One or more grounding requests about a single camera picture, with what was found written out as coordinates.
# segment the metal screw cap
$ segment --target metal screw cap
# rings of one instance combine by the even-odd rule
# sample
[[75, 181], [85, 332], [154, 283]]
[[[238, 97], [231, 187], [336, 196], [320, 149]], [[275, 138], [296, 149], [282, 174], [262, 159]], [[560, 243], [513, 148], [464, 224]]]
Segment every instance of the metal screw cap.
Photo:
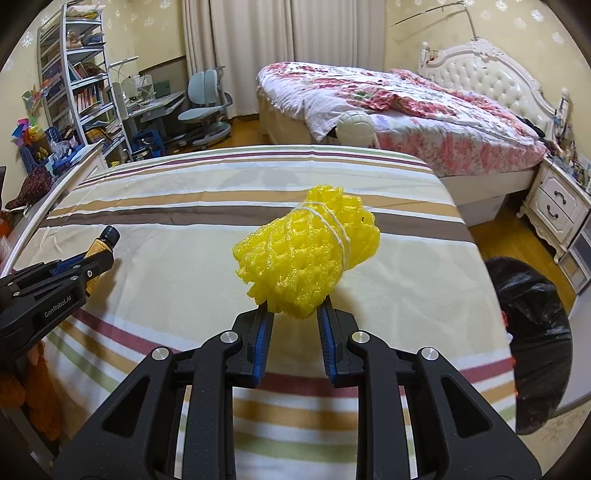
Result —
[[421, 355], [425, 360], [433, 361], [439, 358], [439, 352], [430, 346], [421, 350]]
[[369, 334], [367, 332], [355, 332], [353, 335], [351, 335], [351, 338], [355, 343], [369, 342]]
[[234, 343], [236, 340], [238, 340], [238, 334], [231, 330], [228, 332], [223, 332], [220, 335], [220, 340], [224, 343]]
[[168, 357], [169, 351], [166, 347], [158, 347], [152, 352], [152, 358], [154, 360], [164, 360]]

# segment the white string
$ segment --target white string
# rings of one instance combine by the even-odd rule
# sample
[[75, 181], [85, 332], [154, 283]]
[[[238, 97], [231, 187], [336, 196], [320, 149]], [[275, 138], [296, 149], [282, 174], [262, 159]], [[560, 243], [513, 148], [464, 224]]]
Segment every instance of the white string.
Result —
[[[324, 207], [324, 209], [329, 213], [329, 215], [332, 217], [332, 219], [335, 221], [335, 223], [339, 226], [339, 229], [343, 235], [343, 238], [345, 239], [345, 243], [347, 244], [346, 248], [345, 248], [343, 241], [341, 240], [340, 235], [335, 231], [334, 228], [332, 228], [331, 224], [326, 221], [326, 219], [322, 216], [322, 214], [320, 212], [318, 212], [317, 210], [314, 210], [313, 208], [307, 207], [306, 205], [320, 205], [320, 206]], [[351, 240], [347, 236], [347, 232], [345, 230], [345, 227], [339, 222], [339, 219], [336, 217], [335, 213], [331, 209], [329, 209], [326, 206], [326, 204], [323, 202], [301, 202], [297, 207], [295, 207], [292, 210], [292, 212], [295, 210], [307, 210], [312, 215], [317, 216], [320, 219], [320, 221], [324, 225], [326, 225], [326, 228], [328, 228], [331, 231], [331, 233], [333, 234], [335, 240], [339, 244], [340, 249], [342, 251], [343, 272], [345, 270], [347, 270], [347, 265], [349, 263], [349, 256], [350, 256], [350, 252], [351, 252]]]

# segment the pink floral bedding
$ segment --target pink floral bedding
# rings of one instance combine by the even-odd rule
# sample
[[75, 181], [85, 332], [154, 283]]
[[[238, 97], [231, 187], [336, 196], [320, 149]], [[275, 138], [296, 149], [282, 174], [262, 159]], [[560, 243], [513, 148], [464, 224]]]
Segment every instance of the pink floral bedding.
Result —
[[305, 121], [317, 141], [342, 113], [365, 110], [381, 148], [414, 155], [440, 177], [524, 170], [547, 152], [531, 128], [493, 100], [407, 70], [286, 62], [264, 68], [258, 79], [274, 107]]

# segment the white headboard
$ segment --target white headboard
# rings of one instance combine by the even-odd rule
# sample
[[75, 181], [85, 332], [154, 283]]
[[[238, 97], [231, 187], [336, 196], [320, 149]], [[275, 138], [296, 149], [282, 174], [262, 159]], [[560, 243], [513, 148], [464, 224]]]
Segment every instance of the white headboard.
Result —
[[563, 122], [569, 114], [569, 91], [562, 89], [560, 105], [544, 99], [540, 83], [517, 61], [480, 38], [440, 50], [431, 59], [428, 43], [423, 43], [419, 74], [444, 88], [469, 90], [496, 100], [517, 116], [529, 119], [554, 140], [554, 116]]

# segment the striped bedsheet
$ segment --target striped bedsheet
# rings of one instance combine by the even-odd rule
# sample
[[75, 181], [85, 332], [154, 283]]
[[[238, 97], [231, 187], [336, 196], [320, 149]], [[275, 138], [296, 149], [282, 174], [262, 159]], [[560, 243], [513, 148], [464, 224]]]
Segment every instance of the striped bedsheet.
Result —
[[[115, 265], [88, 304], [46, 338], [65, 435], [74, 435], [152, 348], [195, 348], [253, 309], [232, 247], [317, 184], [360, 196], [382, 232], [377, 254], [348, 271], [331, 295], [335, 308], [353, 313], [391, 347], [436, 347], [513, 426], [501, 311], [446, 189], [408, 155], [306, 145], [112, 168], [50, 213], [17, 269], [86, 250], [104, 225], [121, 233]], [[355, 477], [356, 389], [330, 387], [315, 318], [276, 315], [260, 388], [234, 389], [234, 426], [240, 479]], [[178, 446], [177, 468], [183, 424]]]

